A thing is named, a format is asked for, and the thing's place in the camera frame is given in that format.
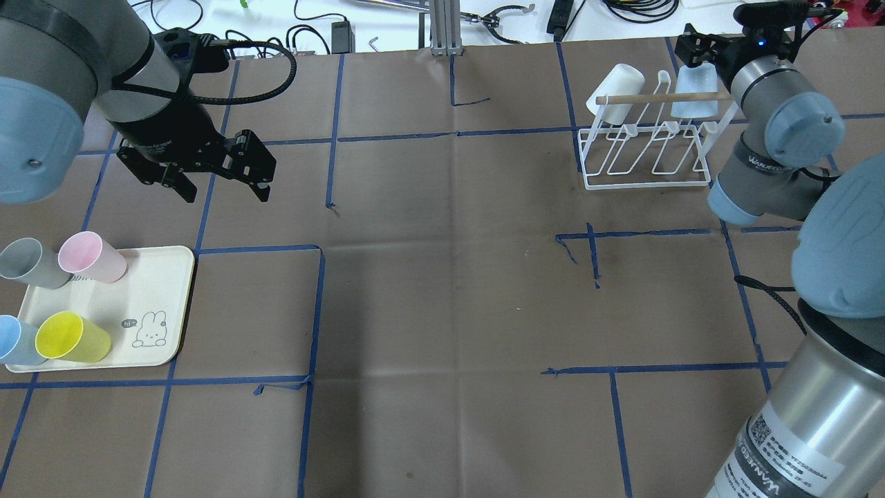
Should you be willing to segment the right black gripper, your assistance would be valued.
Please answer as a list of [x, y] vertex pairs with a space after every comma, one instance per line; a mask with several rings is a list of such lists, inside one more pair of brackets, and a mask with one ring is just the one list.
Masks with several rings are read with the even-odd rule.
[[709, 62], [720, 78], [734, 78], [743, 38], [684, 31], [677, 36], [674, 53], [683, 66], [695, 68]]

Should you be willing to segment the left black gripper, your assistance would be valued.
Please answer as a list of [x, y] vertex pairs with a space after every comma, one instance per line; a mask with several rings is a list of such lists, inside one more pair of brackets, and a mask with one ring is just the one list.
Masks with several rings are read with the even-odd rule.
[[117, 158], [142, 184], [159, 183], [193, 203], [197, 188], [187, 174], [208, 172], [246, 184], [260, 202], [269, 201], [274, 155], [249, 129], [225, 139], [202, 104], [173, 99], [152, 116], [111, 125], [122, 138]]

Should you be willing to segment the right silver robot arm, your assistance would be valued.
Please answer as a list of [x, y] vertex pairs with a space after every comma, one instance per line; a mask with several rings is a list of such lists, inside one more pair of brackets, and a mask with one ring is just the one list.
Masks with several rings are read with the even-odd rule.
[[714, 64], [748, 120], [708, 204], [722, 221], [802, 221], [791, 259], [799, 349], [740, 427], [708, 497], [863, 497], [883, 478], [883, 155], [840, 174], [829, 98], [793, 65], [783, 28], [742, 37], [686, 25], [676, 55]]

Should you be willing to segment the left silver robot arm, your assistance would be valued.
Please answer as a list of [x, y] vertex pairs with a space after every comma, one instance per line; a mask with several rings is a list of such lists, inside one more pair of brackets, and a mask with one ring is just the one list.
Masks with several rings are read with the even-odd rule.
[[294, 81], [246, 98], [193, 94], [199, 73], [230, 65], [246, 41], [172, 28], [152, 34], [124, 1], [3, 1], [2, 188], [6, 205], [35, 203], [62, 185], [95, 109], [117, 130], [117, 157], [142, 184], [195, 201], [190, 173], [241, 182], [265, 202], [276, 160], [252, 130], [219, 132], [208, 105], [259, 103]]

